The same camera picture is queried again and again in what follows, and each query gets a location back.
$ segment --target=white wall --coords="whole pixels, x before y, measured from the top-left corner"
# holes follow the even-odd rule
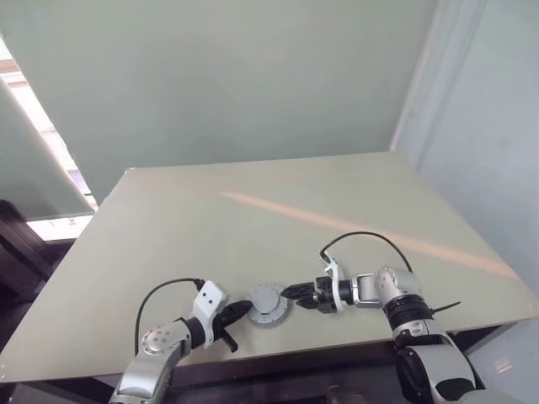
[[[429,102],[411,101],[396,150],[537,293],[539,2],[463,7],[445,65],[427,95],[418,92]],[[537,384],[529,383],[539,374],[538,328],[537,319],[519,324],[472,353],[488,387],[539,402]]]
[[[6,0],[98,201],[128,167],[381,152],[434,0]]]

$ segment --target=beige tabletop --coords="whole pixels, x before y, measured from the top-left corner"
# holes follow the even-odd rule
[[[536,297],[400,157],[374,153],[128,170],[47,283],[0,355],[2,381],[122,372],[138,305],[165,280],[216,281],[232,298],[257,284],[323,275],[318,251],[345,231],[379,231],[408,256],[437,318],[464,330],[537,315]],[[351,237],[330,251],[348,275],[403,267],[386,244]],[[188,316],[191,284],[162,289],[141,330]],[[380,311],[322,315],[293,307],[265,329],[247,318],[181,364],[387,340]]]

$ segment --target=black cable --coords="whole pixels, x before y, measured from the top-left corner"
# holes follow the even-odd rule
[[[326,254],[326,250],[330,248],[331,246],[333,246],[336,242],[342,240],[343,238],[349,237],[349,236],[355,236],[355,235],[365,235],[365,236],[373,236],[373,237],[381,238],[384,242],[386,242],[391,247],[393,247],[393,249],[397,252],[397,254],[403,259],[404,264],[406,265],[406,269],[412,274],[414,273],[414,271],[412,270],[412,266],[410,265],[410,263],[404,256],[403,252],[395,245],[395,243],[389,240],[387,237],[383,236],[382,234],[375,233],[374,231],[351,231],[349,233],[341,234],[339,237],[333,239],[331,242],[326,244],[324,248],[322,248],[322,250],[320,250],[320,257],[326,263],[329,263],[330,260],[329,260],[328,255]]]
[[[202,289],[202,286],[204,285],[203,279],[196,279],[196,278],[180,278],[180,279],[171,279],[167,282],[163,282],[162,284],[158,284],[155,288],[150,290],[150,293],[146,295],[144,300],[142,301],[140,307],[138,308],[138,312],[136,313],[136,321],[135,321],[135,356],[138,355],[138,338],[139,338],[139,331],[141,327],[141,316],[142,311],[144,310],[144,305],[156,291],[160,290],[163,286],[166,286],[168,284],[177,284],[179,282],[193,282],[196,286],[197,290]]]
[[[452,307],[458,306],[460,304],[461,304],[460,301],[456,301],[455,303],[451,303],[450,305],[447,305],[447,306],[438,307],[437,309],[430,309],[430,311],[432,311],[432,314],[436,314],[438,311],[451,309]]]

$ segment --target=window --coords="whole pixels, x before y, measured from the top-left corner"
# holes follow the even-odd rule
[[[67,150],[66,143],[56,131],[46,112],[32,91],[32,88],[24,78],[17,63],[11,56],[8,48],[0,39],[0,79],[11,90],[21,108],[28,115],[32,125],[37,129],[50,148],[54,158],[66,171],[79,192],[84,196],[93,210],[98,209],[98,204],[84,181],[84,177]],[[31,221],[29,226],[44,240],[62,238],[76,238],[89,223],[91,215],[53,219],[48,221]]]

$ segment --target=gray circular object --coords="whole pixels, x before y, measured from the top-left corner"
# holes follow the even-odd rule
[[[249,293],[253,307],[247,313],[249,320],[261,327],[274,327],[286,317],[288,300],[280,296],[283,290],[278,284],[259,284]]]

